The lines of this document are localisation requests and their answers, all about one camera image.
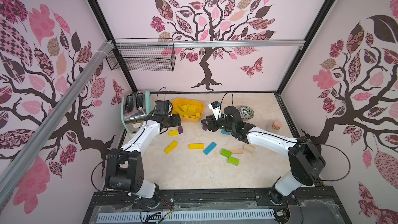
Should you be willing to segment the long yellow diagonal block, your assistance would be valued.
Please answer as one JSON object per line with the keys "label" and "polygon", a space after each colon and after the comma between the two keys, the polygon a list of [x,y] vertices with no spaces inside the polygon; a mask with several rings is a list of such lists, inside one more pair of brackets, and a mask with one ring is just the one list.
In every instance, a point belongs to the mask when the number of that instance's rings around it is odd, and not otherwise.
{"label": "long yellow diagonal block", "polygon": [[173,141],[172,143],[169,144],[169,146],[164,150],[166,154],[169,154],[171,151],[173,151],[176,147],[178,146],[177,141]]}

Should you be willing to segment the yellow horizontal mid block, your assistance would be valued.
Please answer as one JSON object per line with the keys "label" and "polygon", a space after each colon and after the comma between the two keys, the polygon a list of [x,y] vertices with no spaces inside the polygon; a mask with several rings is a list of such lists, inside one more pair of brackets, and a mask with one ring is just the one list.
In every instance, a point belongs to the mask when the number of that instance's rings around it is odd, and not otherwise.
{"label": "yellow horizontal mid block", "polygon": [[190,149],[190,150],[194,150],[194,149],[204,149],[204,144],[203,144],[203,143],[189,144],[189,149]]}

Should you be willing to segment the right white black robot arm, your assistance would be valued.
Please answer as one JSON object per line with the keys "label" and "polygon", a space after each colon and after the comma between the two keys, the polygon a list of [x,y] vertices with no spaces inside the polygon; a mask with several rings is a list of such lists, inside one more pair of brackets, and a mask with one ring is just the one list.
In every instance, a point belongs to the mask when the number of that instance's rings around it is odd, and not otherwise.
{"label": "right white black robot arm", "polygon": [[208,105],[212,115],[201,120],[211,132],[229,132],[236,140],[257,145],[276,152],[289,160],[290,171],[280,177],[270,188],[268,197],[274,205],[282,205],[285,198],[301,186],[313,186],[326,165],[318,147],[311,139],[288,138],[246,123],[238,109],[231,105],[221,109],[218,101]]}

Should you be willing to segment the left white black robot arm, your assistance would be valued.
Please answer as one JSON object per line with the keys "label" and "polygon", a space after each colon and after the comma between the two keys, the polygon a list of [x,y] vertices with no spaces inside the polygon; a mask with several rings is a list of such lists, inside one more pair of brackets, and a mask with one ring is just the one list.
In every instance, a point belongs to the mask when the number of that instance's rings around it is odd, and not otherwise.
{"label": "left white black robot arm", "polygon": [[157,100],[136,134],[121,148],[112,149],[99,163],[106,165],[105,187],[111,191],[97,191],[107,195],[132,194],[148,208],[156,208],[161,201],[161,191],[158,184],[145,180],[142,155],[156,136],[180,125],[181,118],[173,114],[171,101]]}

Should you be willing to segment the teal block far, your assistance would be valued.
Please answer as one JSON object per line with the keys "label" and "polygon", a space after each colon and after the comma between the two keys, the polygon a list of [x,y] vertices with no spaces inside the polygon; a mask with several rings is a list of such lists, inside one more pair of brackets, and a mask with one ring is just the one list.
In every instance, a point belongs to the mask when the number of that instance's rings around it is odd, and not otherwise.
{"label": "teal block far", "polygon": [[225,135],[231,135],[231,133],[230,133],[230,132],[228,132],[228,131],[225,131],[225,130],[222,130],[222,131],[221,131],[221,133],[222,133],[222,134],[225,134]]}

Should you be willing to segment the patterned ceramic bowl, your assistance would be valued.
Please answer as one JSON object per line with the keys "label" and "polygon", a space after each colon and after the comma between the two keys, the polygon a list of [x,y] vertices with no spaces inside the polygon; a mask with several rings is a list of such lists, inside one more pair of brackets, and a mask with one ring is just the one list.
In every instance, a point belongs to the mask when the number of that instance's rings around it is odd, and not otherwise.
{"label": "patterned ceramic bowl", "polygon": [[241,118],[244,120],[252,119],[255,115],[254,110],[248,106],[240,106],[238,108],[238,111],[240,113]]}

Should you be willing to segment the yellow plastic tray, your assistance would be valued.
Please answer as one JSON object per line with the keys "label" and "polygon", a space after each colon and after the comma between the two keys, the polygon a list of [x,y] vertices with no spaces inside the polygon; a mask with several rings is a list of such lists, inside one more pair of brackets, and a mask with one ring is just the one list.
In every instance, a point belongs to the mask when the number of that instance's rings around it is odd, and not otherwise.
{"label": "yellow plastic tray", "polygon": [[179,115],[181,121],[197,123],[203,117],[204,104],[200,101],[176,98],[172,105],[173,115]]}

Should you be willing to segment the teal long block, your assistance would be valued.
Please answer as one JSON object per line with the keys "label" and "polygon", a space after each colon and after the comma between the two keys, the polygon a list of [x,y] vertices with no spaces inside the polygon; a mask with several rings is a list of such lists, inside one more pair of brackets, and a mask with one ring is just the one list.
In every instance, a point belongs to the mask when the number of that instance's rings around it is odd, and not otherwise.
{"label": "teal long block", "polygon": [[215,148],[216,148],[217,144],[212,142],[209,146],[207,146],[204,150],[203,153],[205,155],[209,155]]}

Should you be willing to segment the mint chrome toaster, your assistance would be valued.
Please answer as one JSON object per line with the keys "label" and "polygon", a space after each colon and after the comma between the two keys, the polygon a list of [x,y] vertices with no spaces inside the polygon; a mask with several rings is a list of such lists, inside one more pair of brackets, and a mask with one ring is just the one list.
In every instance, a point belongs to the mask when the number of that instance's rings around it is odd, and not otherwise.
{"label": "mint chrome toaster", "polygon": [[142,126],[147,115],[154,109],[155,102],[149,91],[132,92],[122,98],[121,121],[126,131],[133,135]]}

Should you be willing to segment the wooden beige flat block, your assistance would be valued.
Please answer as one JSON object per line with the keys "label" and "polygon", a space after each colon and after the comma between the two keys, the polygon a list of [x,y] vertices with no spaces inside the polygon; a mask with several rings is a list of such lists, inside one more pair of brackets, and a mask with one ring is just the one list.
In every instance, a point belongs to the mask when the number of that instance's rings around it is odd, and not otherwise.
{"label": "wooden beige flat block", "polygon": [[230,149],[231,154],[243,154],[244,150],[242,148]]}

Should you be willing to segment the green block centre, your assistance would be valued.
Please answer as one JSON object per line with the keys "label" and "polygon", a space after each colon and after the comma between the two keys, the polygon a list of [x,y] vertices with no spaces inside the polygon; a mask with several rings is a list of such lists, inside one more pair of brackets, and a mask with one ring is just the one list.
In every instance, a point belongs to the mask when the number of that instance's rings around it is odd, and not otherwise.
{"label": "green block centre", "polygon": [[232,155],[232,153],[226,149],[222,149],[220,154],[227,158],[231,157],[231,155]]}

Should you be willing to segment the green block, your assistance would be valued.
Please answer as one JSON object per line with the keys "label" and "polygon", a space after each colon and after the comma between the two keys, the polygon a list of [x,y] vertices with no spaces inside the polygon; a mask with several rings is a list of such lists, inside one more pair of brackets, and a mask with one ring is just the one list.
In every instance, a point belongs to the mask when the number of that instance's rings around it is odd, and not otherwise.
{"label": "green block", "polygon": [[231,155],[232,155],[232,153],[226,149],[222,149],[220,154],[227,158],[231,157]]}
{"label": "green block", "polygon": [[228,164],[233,164],[235,166],[239,165],[239,159],[233,158],[233,157],[228,157]]}

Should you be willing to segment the wooden beige right block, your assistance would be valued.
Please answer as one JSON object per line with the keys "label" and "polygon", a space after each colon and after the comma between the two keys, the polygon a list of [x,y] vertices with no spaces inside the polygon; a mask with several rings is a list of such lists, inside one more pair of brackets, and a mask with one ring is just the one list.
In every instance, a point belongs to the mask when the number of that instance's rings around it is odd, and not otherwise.
{"label": "wooden beige right block", "polygon": [[250,152],[250,153],[254,153],[254,151],[255,151],[255,147],[254,147],[254,146],[251,146],[251,145],[249,145],[249,144],[245,144],[244,147],[243,147],[243,149],[246,150],[246,151],[248,151],[248,152]]}

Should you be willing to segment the aluminium rail back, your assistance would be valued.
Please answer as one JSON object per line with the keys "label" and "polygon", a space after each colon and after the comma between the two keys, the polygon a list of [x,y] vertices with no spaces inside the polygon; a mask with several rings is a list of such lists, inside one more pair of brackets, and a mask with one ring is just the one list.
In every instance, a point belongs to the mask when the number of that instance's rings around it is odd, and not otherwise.
{"label": "aluminium rail back", "polygon": [[305,40],[238,40],[238,41],[166,41],[166,42],[124,42],[117,47],[164,47],[164,48],[234,48],[234,47],[303,47]]}

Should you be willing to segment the black base frame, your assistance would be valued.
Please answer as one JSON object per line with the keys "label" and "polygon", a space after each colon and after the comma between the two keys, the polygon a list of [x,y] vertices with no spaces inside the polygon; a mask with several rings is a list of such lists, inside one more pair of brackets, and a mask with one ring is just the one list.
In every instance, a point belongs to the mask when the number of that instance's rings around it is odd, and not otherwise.
{"label": "black base frame", "polygon": [[274,205],[269,188],[164,190],[160,204],[148,208],[142,200],[126,194],[95,193],[89,204],[84,224],[95,224],[100,213],[174,212],[231,209],[272,209],[275,219],[211,221],[188,224],[350,224],[333,187],[303,187]]}

